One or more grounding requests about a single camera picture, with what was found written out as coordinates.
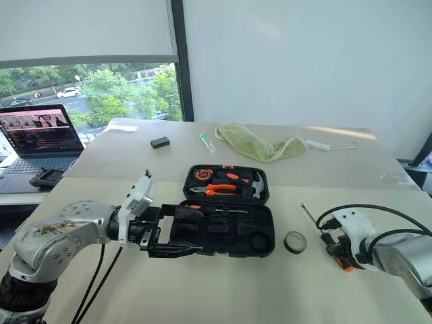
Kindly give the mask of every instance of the laptop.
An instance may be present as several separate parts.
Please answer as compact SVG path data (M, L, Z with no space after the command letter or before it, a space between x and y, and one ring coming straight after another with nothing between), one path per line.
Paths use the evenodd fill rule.
M28 180L42 168L66 171L84 150L63 105L1 108L0 130L18 154L0 174L0 194L47 191Z

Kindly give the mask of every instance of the robotic arm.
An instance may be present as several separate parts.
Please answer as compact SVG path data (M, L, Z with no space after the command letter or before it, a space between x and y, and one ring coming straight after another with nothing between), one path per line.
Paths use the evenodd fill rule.
M358 209L335 211L332 215L333 219L321 227L317 222L317 226L324 230L321 239L336 262L347 272L357 268L401 277L432 316L432 237L395 233L375 240L377 230ZM342 234L335 238L334 233L339 231Z
M139 245L150 257L176 258L202 247L188 242L159 244L163 211L150 207L155 184L144 175L121 207L83 200L17 235L15 255L0 283L1 324L42 324L57 279L90 244L119 240Z

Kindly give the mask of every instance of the white car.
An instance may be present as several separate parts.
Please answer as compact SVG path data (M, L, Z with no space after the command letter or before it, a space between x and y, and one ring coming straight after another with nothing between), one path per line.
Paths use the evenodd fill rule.
M80 94L80 89L71 86L69 88L65 88L63 91L57 92L56 96L58 99L68 98L78 96Z

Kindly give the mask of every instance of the laptop keyboard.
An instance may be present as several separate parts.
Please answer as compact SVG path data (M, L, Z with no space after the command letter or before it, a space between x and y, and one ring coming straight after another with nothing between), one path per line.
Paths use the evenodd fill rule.
M44 169L66 171L77 157L45 157L42 159L17 159L4 174L38 173Z

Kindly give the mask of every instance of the hammer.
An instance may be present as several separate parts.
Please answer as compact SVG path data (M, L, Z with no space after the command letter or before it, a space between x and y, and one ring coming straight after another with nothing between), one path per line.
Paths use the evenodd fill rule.
M261 192L264 190L264 181L263 181L263 178L261 177L261 175L258 172L256 174L258 175L259 181L254 181L252 183L251 187L255 189L255 193L254 193L254 195L252 197L259 199L259 196L261 195Z

